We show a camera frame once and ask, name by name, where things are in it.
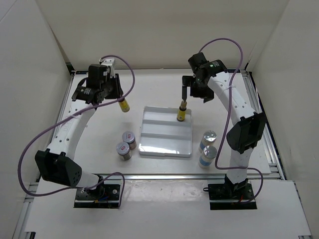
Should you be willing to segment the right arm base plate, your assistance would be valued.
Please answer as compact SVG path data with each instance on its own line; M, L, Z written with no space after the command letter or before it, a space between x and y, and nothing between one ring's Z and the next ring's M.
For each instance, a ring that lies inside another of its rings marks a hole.
M208 184L203 188L209 195L210 210L256 210L252 185L248 183L245 189L242 189L234 196L228 196L223 190L224 184Z

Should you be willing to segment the yellow bottle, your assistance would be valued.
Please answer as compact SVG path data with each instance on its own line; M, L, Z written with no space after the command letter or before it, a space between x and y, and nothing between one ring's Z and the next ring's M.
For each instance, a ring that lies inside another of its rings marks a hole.
M179 110L177 113L176 119L178 121L184 121L185 120L185 115L186 115L186 110L187 110L187 102L186 101L181 101L181 104L179 106Z
M118 101L118 103L122 112L127 113L130 110L130 106L125 98Z

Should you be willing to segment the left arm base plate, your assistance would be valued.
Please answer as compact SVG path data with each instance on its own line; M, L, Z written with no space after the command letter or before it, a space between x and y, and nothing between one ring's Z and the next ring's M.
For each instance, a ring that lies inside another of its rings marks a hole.
M73 208L79 209L118 209L122 195L122 181L105 181L100 195L76 191Z

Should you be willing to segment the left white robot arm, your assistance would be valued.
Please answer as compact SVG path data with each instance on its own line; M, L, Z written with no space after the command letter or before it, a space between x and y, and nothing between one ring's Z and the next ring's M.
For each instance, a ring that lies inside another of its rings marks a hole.
M68 187L87 188L93 199L103 197L105 188L98 175L86 173L74 162L80 137L97 106L105 99L119 99L123 95L114 60L92 64L88 76L82 79L72 95L68 111L70 120L63 123L56 137L44 151L38 151L35 162L45 181Z

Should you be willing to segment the blue label jar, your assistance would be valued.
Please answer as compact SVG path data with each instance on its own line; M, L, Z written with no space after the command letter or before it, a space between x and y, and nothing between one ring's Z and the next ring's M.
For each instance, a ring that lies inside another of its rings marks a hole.
M216 156L217 149L212 145L206 146L199 157L199 167L209 168L211 163L215 160Z
M204 132L198 147L199 152L202 153L206 146L213 145L216 139L217 139L217 134L214 131L207 130L206 132Z

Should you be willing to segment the blue label jar front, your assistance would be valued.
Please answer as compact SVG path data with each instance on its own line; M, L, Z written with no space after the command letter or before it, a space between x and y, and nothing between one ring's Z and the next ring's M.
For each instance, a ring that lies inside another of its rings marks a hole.
M217 149L212 145L206 146L199 157L199 167L209 168L211 163L215 160L216 156Z

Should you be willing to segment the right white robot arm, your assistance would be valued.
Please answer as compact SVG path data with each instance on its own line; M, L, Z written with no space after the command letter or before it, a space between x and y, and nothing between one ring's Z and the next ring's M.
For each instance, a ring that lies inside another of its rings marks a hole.
M229 73L221 60L208 61L202 53L189 58L192 76L182 77L182 101L190 96L204 102L219 98L227 110L227 128L222 139L231 148L230 164L225 175L224 194L235 199L247 184L247 170L253 149L261 139L266 124L264 113L257 113L249 106L232 84L234 75Z

